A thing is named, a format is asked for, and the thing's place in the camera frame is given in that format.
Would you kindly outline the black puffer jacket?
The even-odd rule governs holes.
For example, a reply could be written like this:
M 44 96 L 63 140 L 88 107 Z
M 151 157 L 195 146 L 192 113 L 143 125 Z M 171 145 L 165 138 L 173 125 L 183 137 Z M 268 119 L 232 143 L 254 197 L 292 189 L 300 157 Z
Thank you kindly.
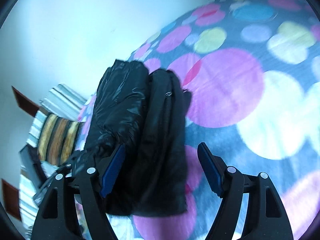
M 125 159 L 104 199 L 116 216 L 167 217 L 186 211 L 185 115 L 191 93 L 174 72 L 149 72 L 140 61 L 116 60 L 97 88 L 83 150 L 65 163 L 85 163 L 91 153 L 108 157 L 118 145 Z

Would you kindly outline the dark wooden door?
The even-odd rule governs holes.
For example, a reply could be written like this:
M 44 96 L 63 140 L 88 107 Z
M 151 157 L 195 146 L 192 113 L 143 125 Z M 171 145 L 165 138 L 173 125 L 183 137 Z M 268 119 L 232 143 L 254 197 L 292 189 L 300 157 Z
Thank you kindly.
M 5 211 L 21 221 L 19 183 L 21 159 L 29 129 L 39 105 L 11 86 L 11 94 L 1 96 L 1 197 Z

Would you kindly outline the gold black striped pillow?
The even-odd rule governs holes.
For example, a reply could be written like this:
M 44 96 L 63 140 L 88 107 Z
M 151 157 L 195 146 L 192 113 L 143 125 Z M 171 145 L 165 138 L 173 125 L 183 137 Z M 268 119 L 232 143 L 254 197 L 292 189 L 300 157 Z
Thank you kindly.
M 73 153 L 83 123 L 48 114 L 41 128 L 37 154 L 41 161 L 60 166 Z

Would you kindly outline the striped headboard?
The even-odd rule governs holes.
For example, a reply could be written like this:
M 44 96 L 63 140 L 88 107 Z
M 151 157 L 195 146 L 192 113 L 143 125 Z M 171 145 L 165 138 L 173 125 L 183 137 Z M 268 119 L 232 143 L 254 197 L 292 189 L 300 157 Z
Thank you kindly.
M 26 145 L 20 150 L 19 208 L 25 228 L 38 211 L 33 196 L 49 177 L 46 169 L 63 164 L 76 148 L 83 123 L 78 115 L 86 100 L 67 85 L 51 88 L 36 109 Z

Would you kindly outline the polka dot bed sheet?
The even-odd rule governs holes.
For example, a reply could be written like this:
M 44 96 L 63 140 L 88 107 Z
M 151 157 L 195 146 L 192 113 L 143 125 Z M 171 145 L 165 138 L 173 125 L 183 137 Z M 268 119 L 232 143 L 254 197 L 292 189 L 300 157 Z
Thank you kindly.
M 306 0 L 214 0 L 130 55 L 172 70 L 193 98 L 186 117 L 187 211 L 109 216 L 118 239 L 205 239 L 221 200 L 197 158 L 205 142 L 228 165 L 266 172 L 294 239 L 319 229 L 319 20 Z

